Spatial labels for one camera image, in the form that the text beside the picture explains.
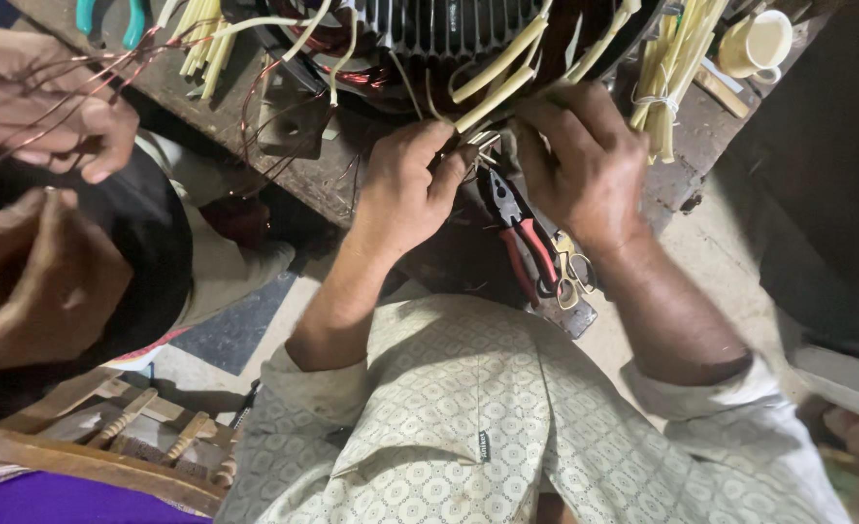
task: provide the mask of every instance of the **pliers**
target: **pliers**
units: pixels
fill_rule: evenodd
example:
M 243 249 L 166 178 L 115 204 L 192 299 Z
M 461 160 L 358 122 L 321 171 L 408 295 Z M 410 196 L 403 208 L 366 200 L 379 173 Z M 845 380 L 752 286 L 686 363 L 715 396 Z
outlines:
M 93 3 L 96 0 L 77 0 L 76 26 L 81 33 L 89 36 L 93 31 Z M 144 32 L 144 9 L 142 0 L 129 0 L 129 26 L 122 37 L 125 49 L 134 49 L 142 40 Z
M 550 292 L 555 290 L 559 281 L 555 274 L 555 267 L 552 265 L 552 256 L 533 229 L 533 218 L 524 218 L 511 187 L 494 168 L 488 168 L 487 172 L 491 201 L 497 210 L 498 218 L 504 225 L 504 229 L 497 235 L 507 244 L 507 253 L 511 258 L 511 266 L 517 281 L 530 304 L 536 308 L 540 305 L 540 296 L 537 293 L 538 280 L 542 280 Z M 526 257 L 523 253 L 525 247 L 533 258 L 534 268 L 528 268 L 525 264 Z

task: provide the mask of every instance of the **printed shirt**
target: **printed shirt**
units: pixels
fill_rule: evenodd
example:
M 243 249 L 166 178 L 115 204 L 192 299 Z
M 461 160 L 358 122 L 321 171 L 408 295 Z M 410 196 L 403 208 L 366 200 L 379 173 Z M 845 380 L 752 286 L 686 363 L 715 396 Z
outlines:
M 764 361 L 713 387 L 624 378 L 557 327 L 465 295 L 378 308 L 368 358 L 265 363 L 219 522 L 849 522 Z

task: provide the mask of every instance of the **white cup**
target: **white cup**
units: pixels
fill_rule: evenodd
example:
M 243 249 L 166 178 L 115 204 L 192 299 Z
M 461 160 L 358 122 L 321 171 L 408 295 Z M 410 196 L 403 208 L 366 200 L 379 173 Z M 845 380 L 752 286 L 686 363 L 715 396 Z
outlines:
M 792 22 L 782 11 L 763 11 L 727 30 L 717 52 L 717 65 L 729 77 L 752 77 L 763 84 L 775 84 L 782 76 L 778 66 L 790 49 Z M 770 78 L 764 78 L 762 71 L 769 71 Z

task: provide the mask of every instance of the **shirt label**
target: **shirt label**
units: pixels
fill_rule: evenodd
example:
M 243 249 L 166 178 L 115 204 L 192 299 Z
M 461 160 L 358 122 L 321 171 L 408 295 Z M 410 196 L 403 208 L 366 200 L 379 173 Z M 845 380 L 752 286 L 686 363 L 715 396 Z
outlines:
M 478 448 L 481 450 L 482 462 L 491 462 L 491 446 L 488 444 L 486 432 L 478 434 Z

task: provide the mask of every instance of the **purple cloth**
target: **purple cloth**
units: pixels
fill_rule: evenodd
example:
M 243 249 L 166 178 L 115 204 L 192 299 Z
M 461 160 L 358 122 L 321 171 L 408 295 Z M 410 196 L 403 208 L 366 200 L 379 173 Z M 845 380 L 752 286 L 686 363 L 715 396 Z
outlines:
M 0 484 L 0 524 L 210 524 L 139 491 L 53 473 L 33 472 Z

